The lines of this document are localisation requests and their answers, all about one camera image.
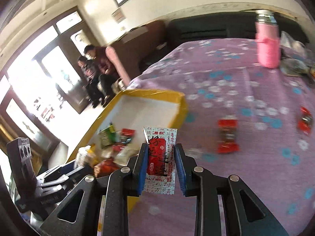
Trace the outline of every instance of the person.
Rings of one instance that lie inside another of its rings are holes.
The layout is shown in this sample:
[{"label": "person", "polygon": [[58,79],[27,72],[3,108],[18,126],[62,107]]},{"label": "person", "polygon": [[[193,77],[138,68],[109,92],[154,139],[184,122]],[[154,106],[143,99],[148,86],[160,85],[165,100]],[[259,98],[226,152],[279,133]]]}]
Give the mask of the person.
[{"label": "person", "polygon": [[114,64],[108,59],[105,50],[106,47],[87,45],[84,54],[93,59],[94,63],[98,65],[100,70],[99,81],[103,91],[109,96],[108,101],[110,101],[115,96],[111,86],[119,79],[119,75]]},{"label": "person", "polygon": [[78,65],[89,81],[89,83],[85,86],[85,89],[90,97],[89,102],[91,102],[93,104],[93,107],[95,108],[98,106],[101,99],[101,105],[104,105],[105,96],[97,88],[97,84],[99,82],[98,80],[99,73],[95,70],[93,63],[91,63],[86,57],[80,56],[78,58]]}]

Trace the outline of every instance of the black pants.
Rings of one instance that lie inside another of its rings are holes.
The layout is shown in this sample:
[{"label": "black pants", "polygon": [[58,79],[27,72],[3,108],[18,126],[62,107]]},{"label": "black pants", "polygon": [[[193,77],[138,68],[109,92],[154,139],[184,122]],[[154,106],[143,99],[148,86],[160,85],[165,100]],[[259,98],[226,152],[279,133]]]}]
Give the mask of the black pants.
[{"label": "black pants", "polygon": [[102,100],[105,99],[105,96],[102,92],[100,92],[100,90],[97,88],[97,84],[98,84],[99,80],[97,78],[94,78],[92,80],[90,80],[90,82],[88,83],[88,85],[86,85],[86,91],[89,94],[89,97],[92,101],[98,101],[100,98]]},{"label": "black pants", "polygon": [[110,98],[113,98],[115,94],[111,86],[116,82],[117,79],[111,75],[102,74],[99,76],[99,80],[100,84],[102,85],[103,92],[105,92]]}]

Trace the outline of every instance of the purple tablecloth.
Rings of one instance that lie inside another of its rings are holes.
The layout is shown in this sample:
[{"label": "purple tablecloth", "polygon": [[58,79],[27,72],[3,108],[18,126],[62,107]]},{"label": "purple tablecloth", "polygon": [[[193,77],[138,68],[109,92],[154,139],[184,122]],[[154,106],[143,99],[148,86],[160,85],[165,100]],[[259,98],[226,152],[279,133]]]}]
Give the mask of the purple tablecloth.
[{"label": "purple tablecloth", "polygon": [[[315,130],[306,136],[296,129],[300,106],[315,114],[315,96],[300,78],[260,66],[256,52],[248,39],[188,42],[129,88],[185,93],[189,113],[177,143],[213,174],[239,175],[295,236],[315,211]],[[226,117],[238,120],[240,152],[219,155],[217,121]],[[192,236],[195,203],[178,181],[175,195],[143,193],[129,217],[130,235]]]}]

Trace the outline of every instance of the pink bottle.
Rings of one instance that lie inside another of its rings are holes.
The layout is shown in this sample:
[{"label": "pink bottle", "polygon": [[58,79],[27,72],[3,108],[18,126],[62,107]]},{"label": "pink bottle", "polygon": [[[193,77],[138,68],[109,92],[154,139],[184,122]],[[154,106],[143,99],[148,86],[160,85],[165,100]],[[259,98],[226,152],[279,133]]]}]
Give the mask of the pink bottle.
[{"label": "pink bottle", "polygon": [[276,68],[280,64],[279,29],[273,13],[258,10],[256,21],[256,42],[258,62],[268,68]]}]

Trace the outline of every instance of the candy packet held by gripper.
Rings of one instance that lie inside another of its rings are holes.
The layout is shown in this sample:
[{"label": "candy packet held by gripper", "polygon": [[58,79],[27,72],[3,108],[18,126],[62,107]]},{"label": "candy packet held by gripper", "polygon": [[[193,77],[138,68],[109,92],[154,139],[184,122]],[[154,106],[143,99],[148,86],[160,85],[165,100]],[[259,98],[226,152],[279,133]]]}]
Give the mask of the candy packet held by gripper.
[{"label": "candy packet held by gripper", "polygon": [[174,146],[177,129],[143,128],[149,145],[148,167],[144,191],[156,194],[174,194]]}]

